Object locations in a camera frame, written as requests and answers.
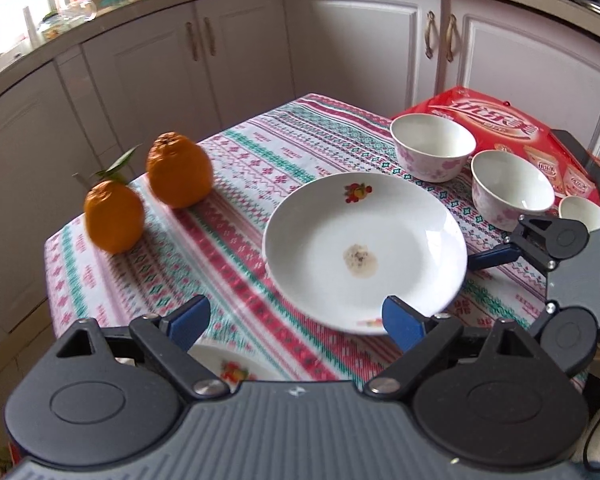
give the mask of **silver screw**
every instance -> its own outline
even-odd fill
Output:
[[[375,394],[394,394],[400,383],[392,377],[376,377],[369,383],[369,389]]]
[[[204,379],[193,385],[193,391],[202,397],[217,397],[227,391],[226,383],[220,379]]]

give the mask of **orange with leaf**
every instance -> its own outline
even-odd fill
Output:
[[[155,139],[146,172],[154,195],[174,209],[194,205],[214,185],[214,168],[205,150],[176,132]]]
[[[134,150],[122,155],[108,170],[96,173],[101,182],[84,200],[87,234],[96,247],[111,254],[131,249],[144,230],[142,201],[120,173]]]

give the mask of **white plate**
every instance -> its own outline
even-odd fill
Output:
[[[349,333],[386,333],[382,302],[391,294],[424,316],[444,310],[466,272],[464,238],[446,207],[379,173],[330,175],[295,190],[269,219],[262,251],[298,310]]]
[[[254,356],[211,339],[200,339],[189,349],[189,355],[226,381],[232,391],[243,380],[285,380],[277,370]]]

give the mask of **tablecloth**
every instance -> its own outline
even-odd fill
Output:
[[[349,378],[362,384],[398,357],[387,336],[339,333],[300,314],[267,275],[264,227],[276,205],[316,178],[369,171],[403,178],[440,200],[458,221],[468,251],[501,243],[471,201],[471,172],[445,184],[411,177],[398,165],[390,121],[343,102],[309,94],[201,142],[216,174],[211,195],[171,210],[152,195],[145,176],[131,186],[146,211],[144,235],[110,256],[88,239],[80,216],[45,245],[54,330],[94,317],[124,325],[147,312],[165,315],[205,294],[212,320],[205,337],[257,354],[290,380]],[[474,326],[499,317],[529,324],[544,308],[544,277],[524,260],[468,273],[449,312]],[[576,378],[582,387],[583,376]]]

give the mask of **red box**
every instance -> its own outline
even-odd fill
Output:
[[[397,117],[406,114],[433,114],[462,124],[475,137],[475,153],[504,150],[528,160],[554,186],[555,206],[568,194],[600,205],[595,184],[551,129],[509,102],[457,86]]]

